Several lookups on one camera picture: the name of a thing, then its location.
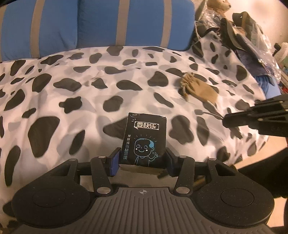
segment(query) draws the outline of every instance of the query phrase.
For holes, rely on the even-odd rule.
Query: teddy bear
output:
[[[208,0],[207,1],[208,10],[214,10],[223,18],[225,18],[225,12],[231,8],[228,0]]]

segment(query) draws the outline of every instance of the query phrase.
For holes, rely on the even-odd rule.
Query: white blanket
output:
[[[227,129],[221,118],[264,100],[262,90],[216,34],[200,44],[186,52],[85,48],[0,64],[0,206],[69,158],[86,162],[121,147],[129,112],[165,116],[175,155],[230,165],[256,153],[267,137],[247,126]],[[216,107],[184,100],[178,90],[186,72],[214,87]],[[7,207],[3,226],[13,220]]]

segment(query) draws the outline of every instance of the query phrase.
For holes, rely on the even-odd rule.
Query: black tissue pack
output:
[[[129,113],[119,163],[165,168],[166,123],[159,115]]]

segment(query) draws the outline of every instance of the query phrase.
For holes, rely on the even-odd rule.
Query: cartoon boy illustration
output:
[[[137,156],[135,160],[135,165],[149,167],[149,163],[158,158],[159,155],[154,152],[154,142],[146,139],[140,138],[135,141],[134,153]]]

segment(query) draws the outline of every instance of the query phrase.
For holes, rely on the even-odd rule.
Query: ribbed gray surface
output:
[[[98,198],[84,217],[65,227],[38,229],[22,225],[13,232],[13,234],[148,233],[272,234],[273,232],[264,224],[248,229],[222,227],[204,218],[189,198],[174,196],[168,188],[120,188],[111,197]]]

